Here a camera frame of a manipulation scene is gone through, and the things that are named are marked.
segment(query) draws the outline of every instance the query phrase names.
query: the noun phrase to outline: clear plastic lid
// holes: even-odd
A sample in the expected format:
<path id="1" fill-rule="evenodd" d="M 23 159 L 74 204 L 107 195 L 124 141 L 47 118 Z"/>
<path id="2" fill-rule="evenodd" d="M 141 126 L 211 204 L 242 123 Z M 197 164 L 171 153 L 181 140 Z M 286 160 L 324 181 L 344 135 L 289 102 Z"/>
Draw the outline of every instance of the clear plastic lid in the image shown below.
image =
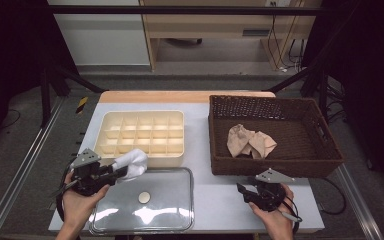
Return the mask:
<path id="1" fill-rule="evenodd" d="M 183 232 L 193 223 L 193 179 L 187 168 L 153 169 L 112 186 L 96 206 L 98 235 Z"/>

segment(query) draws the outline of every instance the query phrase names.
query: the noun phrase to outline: wrist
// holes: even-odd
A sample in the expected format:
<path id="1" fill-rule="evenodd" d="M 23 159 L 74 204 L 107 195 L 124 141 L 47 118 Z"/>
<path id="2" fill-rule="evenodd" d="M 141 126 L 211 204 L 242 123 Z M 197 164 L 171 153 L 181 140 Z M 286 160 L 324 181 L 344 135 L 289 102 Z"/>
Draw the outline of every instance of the wrist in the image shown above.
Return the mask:
<path id="1" fill-rule="evenodd" d="M 64 222 L 61 227 L 60 232 L 58 233 L 57 240 L 69 240 L 76 239 L 80 231 L 83 229 L 83 225 L 77 224 L 75 222 Z"/>
<path id="2" fill-rule="evenodd" d="M 272 240 L 292 240 L 293 239 L 293 236 L 292 234 L 288 234 L 288 233 L 278 233 L 278 234 L 269 234 L 270 235 L 270 238 Z"/>

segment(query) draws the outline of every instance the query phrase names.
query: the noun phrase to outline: beige compartment tray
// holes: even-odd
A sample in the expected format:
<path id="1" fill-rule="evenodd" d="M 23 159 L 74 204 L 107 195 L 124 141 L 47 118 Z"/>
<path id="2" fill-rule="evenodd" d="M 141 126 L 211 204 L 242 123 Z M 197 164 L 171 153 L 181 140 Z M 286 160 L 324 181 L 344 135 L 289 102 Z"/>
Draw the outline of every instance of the beige compartment tray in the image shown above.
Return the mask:
<path id="1" fill-rule="evenodd" d="M 183 163 L 184 115 L 181 111 L 133 111 L 105 114 L 94 151 L 103 159 L 132 149 L 148 154 L 148 167 Z"/>

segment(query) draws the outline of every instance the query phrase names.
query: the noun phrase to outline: crumpled cloth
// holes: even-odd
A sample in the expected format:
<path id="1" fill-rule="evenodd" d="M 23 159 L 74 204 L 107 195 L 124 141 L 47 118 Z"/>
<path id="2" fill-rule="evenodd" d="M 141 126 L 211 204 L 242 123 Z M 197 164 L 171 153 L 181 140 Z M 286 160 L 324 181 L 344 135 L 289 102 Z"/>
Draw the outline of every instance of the crumpled cloth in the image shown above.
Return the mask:
<path id="1" fill-rule="evenodd" d="M 254 159 L 265 159 L 276 146 L 277 143 L 269 135 L 247 130 L 242 124 L 229 130 L 227 147 L 232 157 L 252 154 Z"/>
<path id="2" fill-rule="evenodd" d="M 115 163 L 112 164 L 114 170 L 128 166 L 126 176 L 118 178 L 117 183 L 133 180 L 142 175 L 148 168 L 148 155 L 140 149 L 133 149 L 114 161 Z"/>

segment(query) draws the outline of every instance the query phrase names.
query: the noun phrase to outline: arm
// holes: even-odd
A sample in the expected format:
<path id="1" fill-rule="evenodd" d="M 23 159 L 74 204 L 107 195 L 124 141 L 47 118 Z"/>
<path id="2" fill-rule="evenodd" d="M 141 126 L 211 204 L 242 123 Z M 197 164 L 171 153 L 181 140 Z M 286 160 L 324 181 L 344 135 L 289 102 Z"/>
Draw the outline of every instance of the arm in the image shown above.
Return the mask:
<path id="1" fill-rule="evenodd" d="M 285 189 L 286 196 L 291 200 L 294 198 L 294 193 L 285 184 L 282 184 Z M 291 201 L 285 198 L 285 202 L 292 206 Z M 283 204 L 279 206 L 279 211 L 265 212 L 258 208 L 257 205 L 250 202 L 249 206 L 255 215 L 257 215 L 266 226 L 267 232 L 273 240 L 291 240 L 292 237 L 292 221 L 284 217 L 279 211 L 290 213 L 287 207 Z"/>
<path id="2" fill-rule="evenodd" d="M 73 173 L 67 174 L 65 177 L 66 184 L 70 182 L 72 175 Z M 63 196 L 65 220 L 56 239 L 76 239 L 98 201 L 105 197 L 109 187 L 109 185 L 102 187 L 90 197 L 82 196 L 71 189 L 67 190 Z"/>

